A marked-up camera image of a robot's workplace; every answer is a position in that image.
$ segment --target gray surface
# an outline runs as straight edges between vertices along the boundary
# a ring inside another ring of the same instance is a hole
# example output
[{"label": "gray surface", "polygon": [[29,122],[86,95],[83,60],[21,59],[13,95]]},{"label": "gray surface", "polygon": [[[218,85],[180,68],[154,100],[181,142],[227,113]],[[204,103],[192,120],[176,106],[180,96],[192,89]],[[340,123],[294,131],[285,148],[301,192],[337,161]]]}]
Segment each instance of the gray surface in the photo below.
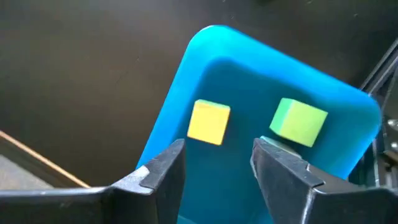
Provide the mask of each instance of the gray surface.
[{"label": "gray surface", "polygon": [[0,155],[0,190],[51,189],[43,180]]},{"label": "gray surface", "polygon": [[234,27],[359,85],[398,36],[397,6],[2,0],[0,129],[88,184],[108,185],[134,170],[185,47],[200,29]]}]

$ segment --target green cube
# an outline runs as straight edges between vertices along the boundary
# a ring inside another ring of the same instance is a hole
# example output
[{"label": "green cube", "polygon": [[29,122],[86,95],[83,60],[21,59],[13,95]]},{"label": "green cube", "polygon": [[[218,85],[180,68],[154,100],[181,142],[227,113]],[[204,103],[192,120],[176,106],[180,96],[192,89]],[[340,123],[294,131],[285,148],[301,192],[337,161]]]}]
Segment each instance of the green cube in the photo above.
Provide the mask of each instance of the green cube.
[{"label": "green cube", "polygon": [[312,147],[327,115],[313,106],[282,98],[269,128],[279,136]]}]

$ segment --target wooden edge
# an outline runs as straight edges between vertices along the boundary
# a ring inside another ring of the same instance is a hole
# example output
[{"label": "wooden edge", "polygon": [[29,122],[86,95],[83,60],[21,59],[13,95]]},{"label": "wooden edge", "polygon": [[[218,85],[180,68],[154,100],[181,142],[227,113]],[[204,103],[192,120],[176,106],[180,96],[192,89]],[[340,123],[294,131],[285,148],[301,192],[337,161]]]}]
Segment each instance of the wooden edge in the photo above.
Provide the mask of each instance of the wooden edge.
[{"label": "wooden edge", "polygon": [[34,159],[37,159],[41,163],[45,164],[49,169],[52,169],[62,175],[63,177],[67,178],[68,180],[72,181],[74,184],[84,188],[90,188],[88,184],[84,181],[80,180],[79,178],[75,177],[73,174],[67,172],[66,170],[62,169],[60,166],[56,165],[55,163],[51,162],[49,159],[45,158],[44,156],[40,155],[33,149],[27,147],[23,143],[19,142],[18,140],[14,139],[13,137],[9,136],[8,134],[4,133],[0,130],[0,137],[4,138],[11,144],[15,145],[16,148],[20,149],[21,151],[25,152],[26,154],[30,155]]}]

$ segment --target blue tray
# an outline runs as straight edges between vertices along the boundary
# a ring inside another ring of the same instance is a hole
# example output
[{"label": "blue tray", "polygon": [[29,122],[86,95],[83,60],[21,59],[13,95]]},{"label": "blue tray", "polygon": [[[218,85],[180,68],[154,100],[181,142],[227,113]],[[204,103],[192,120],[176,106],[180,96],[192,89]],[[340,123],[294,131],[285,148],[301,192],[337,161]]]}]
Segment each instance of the blue tray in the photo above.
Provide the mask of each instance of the blue tray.
[{"label": "blue tray", "polygon": [[[312,148],[269,129],[282,97],[329,112]],[[282,141],[345,179],[381,123],[379,107],[367,94],[240,32],[211,26],[190,41],[138,167],[186,138],[197,99],[228,105],[231,114],[221,146],[187,138],[179,223],[271,222],[249,165],[254,138]]]}]

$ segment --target yellow cube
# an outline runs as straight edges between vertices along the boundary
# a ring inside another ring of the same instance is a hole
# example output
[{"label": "yellow cube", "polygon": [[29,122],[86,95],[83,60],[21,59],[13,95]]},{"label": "yellow cube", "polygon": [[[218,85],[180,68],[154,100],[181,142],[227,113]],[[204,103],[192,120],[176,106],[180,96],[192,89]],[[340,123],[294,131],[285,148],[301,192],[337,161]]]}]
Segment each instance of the yellow cube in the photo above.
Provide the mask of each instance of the yellow cube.
[{"label": "yellow cube", "polygon": [[231,108],[206,100],[196,100],[193,105],[187,136],[221,145]]}]

